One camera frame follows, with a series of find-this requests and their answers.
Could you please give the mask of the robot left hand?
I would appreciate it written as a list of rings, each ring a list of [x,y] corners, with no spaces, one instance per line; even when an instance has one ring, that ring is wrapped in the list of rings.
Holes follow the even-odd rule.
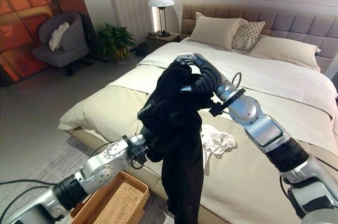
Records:
[[[142,134],[147,147],[147,158],[154,163],[161,161],[163,156],[155,147],[158,138],[145,126],[142,127],[140,133]]]

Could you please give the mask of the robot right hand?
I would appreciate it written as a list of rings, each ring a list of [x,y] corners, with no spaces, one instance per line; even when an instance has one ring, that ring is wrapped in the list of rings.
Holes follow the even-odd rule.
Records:
[[[199,53],[183,53],[175,61],[180,66],[195,65],[200,75],[191,84],[181,88],[180,92],[197,94],[213,93],[223,83],[223,76],[205,57]]]

